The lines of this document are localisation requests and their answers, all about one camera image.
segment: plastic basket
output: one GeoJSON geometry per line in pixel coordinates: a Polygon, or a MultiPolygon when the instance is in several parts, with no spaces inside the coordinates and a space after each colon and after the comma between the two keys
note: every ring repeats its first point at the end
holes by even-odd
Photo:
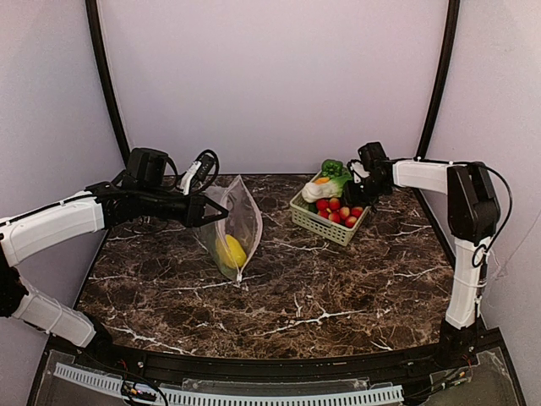
{"type": "MultiPolygon", "coordinates": [[[[314,182],[317,178],[320,177],[320,173],[315,175],[312,178],[314,182]]],[[[353,235],[357,232],[358,228],[361,227],[361,223],[364,221],[366,216],[369,213],[370,207],[367,206],[363,210],[363,214],[355,223],[355,227],[347,228],[341,224],[336,224],[322,216],[318,216],[316,213],[313,213],[308,210],[308,203],[304,201],[301,191],[299,191],[295,197],[289,202],[291,207],[292,220],[295,224],[304,227],[310,230],[313,233],[316,233],[326,239],[334,241],[344,247],[352,239],[353,235]]]]}

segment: white vent strip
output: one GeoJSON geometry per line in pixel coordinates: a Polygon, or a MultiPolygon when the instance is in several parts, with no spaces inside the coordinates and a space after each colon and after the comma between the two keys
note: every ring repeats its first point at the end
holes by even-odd
{"type": "MultiPolygon", "coordinates": [[[[120,393],[122,381],[119,378],[99,375],[61,363],[57,363],[54,376],[115,398],[122,397],[120,393]]],[[[361,392],[291,397],[230,396],[184,392],[166,388],[161,388],[161,390],[167,396],[171,406],[376,406],[399,403],[404,400],[400,385],[361,392]]],[[[164,404],[159,395],[154,403],[139,402],[154,405],[164,404]]]]}

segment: wall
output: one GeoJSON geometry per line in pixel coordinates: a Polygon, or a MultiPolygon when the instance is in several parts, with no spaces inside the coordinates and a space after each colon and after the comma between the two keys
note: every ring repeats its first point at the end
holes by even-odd
{"type": "MultiPolygon", "coordinates": [[[[536,0],[462,2],[450,76],[429,149],[434,159],[483,160],[511,184],[515,207],[495,243],[483,313],[488,325],[499,326],[504,334],[527,404],[539,404],[541,397],[539,15],[536,0]]],[[[505,213],[505,190],[497,187],[505,213]]],[[[445,199],[429,195],[429,203],[445,224],[445,199]]]]}
{"type": "Polygon", "coordinates": [[[371,140],[412,155],[446,0],[99,2],[131,145],[179,170],[213,148],[226,173],[306,173],[371,140]]]}
{"type": "MultiPolygon", "coordinates": [[[[82,0],[2,4],[0,217],[59,200],[121,169],[87,26],[82,0]]],[[[19,270],[72,305],[101,237],[68,241],[19,270]]],[[[6,319],[0,331],[0,405],[23,405],[46,336],[6,319]]]]}

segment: plastic bag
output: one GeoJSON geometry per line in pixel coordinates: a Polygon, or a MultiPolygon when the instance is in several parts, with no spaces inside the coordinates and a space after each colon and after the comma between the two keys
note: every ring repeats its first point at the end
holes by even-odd
{"type": "Polygon", "coordinates": [[[229,210],[223,220],[207,224],[196,231],[199,241],[212,256],[220,272],[234,282],[240,283],[243,271],[254,255],[263,233],[261,211],[254,198],[238,175],[227,188],[209,187],[205,194],[229,210]],[[245,254],[245,261],[238,265],[238,241],[245,254]]]}

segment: apple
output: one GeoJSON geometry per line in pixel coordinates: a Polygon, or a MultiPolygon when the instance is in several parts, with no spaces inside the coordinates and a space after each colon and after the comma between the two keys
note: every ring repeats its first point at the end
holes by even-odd
{"type": "Polygon", "coordinates": [[[353,228],[355,227],[355,223],[357,222],[357,218],[354,216],[350,216],[346,219],[346,227],[347,228],[353,228]]]}
{"type": "Polygon", "coordinates": [[[331,210],[338,210],[340,209],[340,199],[337,199],[336,197],[333,197],[332,199],[329,200],[329,208],[331,210]]]}
{"type": "Polygon", "coordinates": [[[329,202],[327,201],[327,199],[319,199],[315,202],[315,207],[319,211],[325,211],[325,209],[329,208],[329,202]]]}
{"type": "Polygon", "coordinates": [[[331,220],[332,222],[335,222],[337,224],[340,224],[340,215],[333,211],[330,215],[329,215],[329,220],[331,220]]]}
{"type": "Polygon", "coordinates": [[[346,220],[350,216],[349,207],[344,206],[342,209],[339,210],[338,214],[340,214],[340,218],[342,220],[346,220]]]}
{"type": "Polygon", "coordinates": [[[363,214],[364,209],[362,207],[353,207],[352,208],[352,216],[355,216],[356,218],[361,217],[363,214]]]}

